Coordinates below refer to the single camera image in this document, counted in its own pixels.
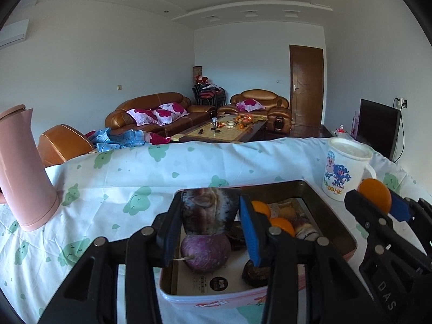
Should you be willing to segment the large orange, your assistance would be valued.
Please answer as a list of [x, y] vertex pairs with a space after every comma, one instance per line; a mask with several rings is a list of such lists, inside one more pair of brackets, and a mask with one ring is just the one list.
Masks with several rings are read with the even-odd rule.
[[293, 225], [287, 219], [282, 217], [274, 217], [270, 218], [269, 221], [273, 227], [279, 227], [281, 230], [286, 231], [290, 236], [295, 236]]

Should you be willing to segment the dark brown chestnut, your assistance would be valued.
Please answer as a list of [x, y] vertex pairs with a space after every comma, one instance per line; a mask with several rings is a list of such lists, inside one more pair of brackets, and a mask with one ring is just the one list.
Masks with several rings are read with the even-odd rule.
[[252, 288], [262, 288], [269, 284], [270, 267], [256, 267], [251, 260], [245, 263], [242, 280]]

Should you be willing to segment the small tan round fruit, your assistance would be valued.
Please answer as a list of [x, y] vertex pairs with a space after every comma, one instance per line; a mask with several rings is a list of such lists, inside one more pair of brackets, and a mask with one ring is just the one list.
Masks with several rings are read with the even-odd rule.
[[291, 206], [281, 208], [279, 210], [278, 216], [281, 218], [284, 218], [286, 220], [295, 220], [296, 219], [296, 210]]

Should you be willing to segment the white cartoon lidded mug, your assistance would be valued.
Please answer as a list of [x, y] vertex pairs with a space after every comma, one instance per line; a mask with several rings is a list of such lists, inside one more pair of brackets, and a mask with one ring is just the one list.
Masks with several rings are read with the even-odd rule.
[[362, 143], [339, 137], [330, 138], [322, 190], [331, 199], [344, 202], [346, 193], [356, 190], [364, 177], [376, 178], [370, 166], [373, 151]]

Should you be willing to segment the blue plaid blanket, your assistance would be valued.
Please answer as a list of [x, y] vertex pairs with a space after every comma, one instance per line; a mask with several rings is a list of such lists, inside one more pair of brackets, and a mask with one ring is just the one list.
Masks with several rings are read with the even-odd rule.
[[171, 142], [169, 137], [163, 137], [153, 132], [127, 130], [120, 134], [114, 134], [113, 130], [110, 128], [90, 132], [86, 137], [98, 152], [167, 144]]

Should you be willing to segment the small orange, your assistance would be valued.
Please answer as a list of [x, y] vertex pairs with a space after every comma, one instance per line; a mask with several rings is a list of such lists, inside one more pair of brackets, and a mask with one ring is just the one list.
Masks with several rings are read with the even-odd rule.
[[268, 219], [271, 217], [271, 209], [265, 202], [253, 200], [251, 204], [255, 212], [265, 215]]

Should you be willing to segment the white green cartoon tablecloth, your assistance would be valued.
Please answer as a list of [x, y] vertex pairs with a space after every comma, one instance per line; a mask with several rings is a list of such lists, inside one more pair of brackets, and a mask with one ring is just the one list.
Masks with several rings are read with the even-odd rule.
[[130, 237], [167, 211], [183, 189], [302, 180], [321, 192], [328, 149], [321, 138], [174, 143], [49, 167], [60, 206], [44, 226], [27, 232], [1, 206], [1, 291], [24, 323], [36, 323], [97, 237]]

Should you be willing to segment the pink rectangular tin box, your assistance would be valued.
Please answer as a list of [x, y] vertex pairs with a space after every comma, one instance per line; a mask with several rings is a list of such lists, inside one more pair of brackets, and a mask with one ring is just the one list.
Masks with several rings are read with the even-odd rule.
[[162, 296], [181, 310], [230, 309], [262, 305], [268, 282], [264, 268], [255, 270], [254, 260], [267, 261], [264, 254], [268, 225], [257, 223], [257, 213], [248, 212], [246, 204], [254, 200], [269, 207], [271, 218], [280, 218], [283, 209], [293, 212], [286, 219], [298, 238], [314, 241], [323, 236], [349, 260], [357, 242], [319, 194], [305, 181], [286, 181], [242, 188], [239, 214], [226, 237], [231, 255], [220, 269], [198, 274], [184, 262], [174, 262], [160, 275]]

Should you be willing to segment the wooden coffee table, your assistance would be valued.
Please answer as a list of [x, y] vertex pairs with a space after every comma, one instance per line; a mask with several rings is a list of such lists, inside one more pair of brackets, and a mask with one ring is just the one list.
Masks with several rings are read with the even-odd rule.
[[223, 115], [171, 136], [172, 142], [247, 143], [265, 136], [266, 117]]

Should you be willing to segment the sugarcane chunk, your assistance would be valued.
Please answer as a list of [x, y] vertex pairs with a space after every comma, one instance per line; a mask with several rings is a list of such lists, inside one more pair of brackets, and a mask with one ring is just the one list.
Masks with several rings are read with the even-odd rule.
[[297, 223], [294, 230], [295, 237], [299, 240], [315, 241], [320, 236], [317, 229], [308, 222]]

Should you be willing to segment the purple round turnip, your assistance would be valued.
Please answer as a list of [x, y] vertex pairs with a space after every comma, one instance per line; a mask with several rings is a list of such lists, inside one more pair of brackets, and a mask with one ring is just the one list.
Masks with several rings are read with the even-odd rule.
[[194, 272], [211, 273], [222, 268], [231, 255], [231, 245], [225, 234], [186, 235], [180, 252], [185, 264]]

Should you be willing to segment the brown wooden door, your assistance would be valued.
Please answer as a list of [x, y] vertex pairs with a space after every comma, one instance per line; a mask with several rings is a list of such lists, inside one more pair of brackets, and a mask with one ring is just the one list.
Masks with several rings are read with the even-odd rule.
[[321, 125], [324, 104], [324, 51], [289, 45], [291, 114], [297, 126]]

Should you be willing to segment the pink floral pillow right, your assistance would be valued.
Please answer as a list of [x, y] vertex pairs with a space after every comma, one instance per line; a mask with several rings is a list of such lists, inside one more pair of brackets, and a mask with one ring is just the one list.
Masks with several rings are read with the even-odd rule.
[[160, 125], [162, 126], [172, 124], [177, 119], [189, 115], [189, 112], [176, 102], [161, 104], [154, 110], [156, 111], [156, 116], [159, 118], [161, 122]]

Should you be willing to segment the pink electric kettle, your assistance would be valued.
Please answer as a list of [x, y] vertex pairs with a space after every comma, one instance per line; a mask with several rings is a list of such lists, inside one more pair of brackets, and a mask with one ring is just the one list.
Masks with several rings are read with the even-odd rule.
[[42, 227], [59, 207], [31, 130], [32, 109], [19, 104], [1, 113], [1, 203], [25, 231]]

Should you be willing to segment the stacked dark chairs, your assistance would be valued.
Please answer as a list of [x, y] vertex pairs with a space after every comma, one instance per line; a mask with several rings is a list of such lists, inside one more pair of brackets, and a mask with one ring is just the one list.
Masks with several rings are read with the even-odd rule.
[[196, 83], [193, 87], [196, 104], [207, 104], [219, 108], [226, 104], [225, 89], [218, 86]]

